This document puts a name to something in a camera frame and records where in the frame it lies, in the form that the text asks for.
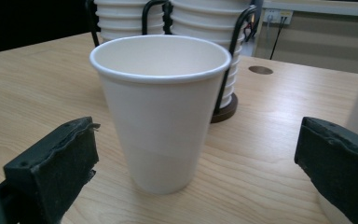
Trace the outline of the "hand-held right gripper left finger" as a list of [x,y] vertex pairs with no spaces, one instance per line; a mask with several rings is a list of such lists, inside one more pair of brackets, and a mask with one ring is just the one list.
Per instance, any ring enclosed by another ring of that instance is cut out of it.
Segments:
[[60,224],[95,175],[91,117],[68,121],[4,166],[9,224]]

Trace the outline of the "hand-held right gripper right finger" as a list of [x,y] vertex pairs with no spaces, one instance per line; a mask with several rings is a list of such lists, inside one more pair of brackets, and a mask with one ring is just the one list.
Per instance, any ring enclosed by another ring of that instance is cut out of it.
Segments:
[[358,224],[358,134],[335,123],[305,117],[295,163],[314,187],[353,224]]

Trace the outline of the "black wire cup holder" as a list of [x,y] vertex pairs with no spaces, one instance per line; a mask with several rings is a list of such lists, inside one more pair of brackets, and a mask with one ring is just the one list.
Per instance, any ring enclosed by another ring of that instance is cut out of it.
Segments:
[[[144,8],[143,12],[143,34],[146,35],[146,23],[147,23],[147,13],[152,6],[162,6],[163,9],[163,35],[173,35],[171,32],[172,26],[172,2],[171,0],[151,0],[149,1]],[[95,45],[99,45],[103,40],[100,32],[101,29],[97,26],[99,21],[95,12],[97,6],[94,4],[94,0],[85,0],[85,9],[88,15],[88,23]],[[218,97],[216,100],[216,105],[213,112],[212,122],[220,122],[226,119],[231,118],[237,109],[238,97],[234,93],[234,84],[236,81],[236,75],[238,73],[238,63],[240,61],[240,54],[242,49],[242,41],[245,39],[244,29],[247,25],[246,20],[255,14],[256,6],[251,4],[247,9],[245,9],[239,16],[236,22],[235,30],[232,36],[232,41],[230,45],[230,50],[228,51],[231,54],[232,61],[231,66],[226,71],[224,76],[223,85]]]

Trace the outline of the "tall stack of white cups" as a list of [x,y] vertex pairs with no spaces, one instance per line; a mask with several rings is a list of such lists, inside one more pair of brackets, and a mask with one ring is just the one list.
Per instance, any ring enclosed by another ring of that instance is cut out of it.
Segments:
[[240,14],[250,0],[171,0],[171,32],[205,39],[230,50]]

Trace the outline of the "white ledge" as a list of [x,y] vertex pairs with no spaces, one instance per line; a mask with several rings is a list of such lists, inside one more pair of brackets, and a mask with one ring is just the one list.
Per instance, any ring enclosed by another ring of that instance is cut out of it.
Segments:
[[328,0],[264,0],[263,8],[358,17],[358,2]]

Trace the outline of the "short stack of white cups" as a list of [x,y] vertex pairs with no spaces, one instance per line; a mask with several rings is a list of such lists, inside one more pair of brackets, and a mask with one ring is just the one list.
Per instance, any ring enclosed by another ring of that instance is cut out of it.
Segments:
[[[103,41],[143,34],[143,12],[151,0],[94,0]],[[146,34],[162,35],[162,6],[152,6],[147,13]]]

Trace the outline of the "white wall socket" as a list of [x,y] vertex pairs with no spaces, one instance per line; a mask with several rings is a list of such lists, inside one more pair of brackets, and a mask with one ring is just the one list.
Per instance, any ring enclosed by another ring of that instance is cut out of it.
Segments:
[[281,22],[283,24],[289,24],[291,22],[293,14],[293,10],[268,8],[264,11],[263,22],[270,24],[278,24]]

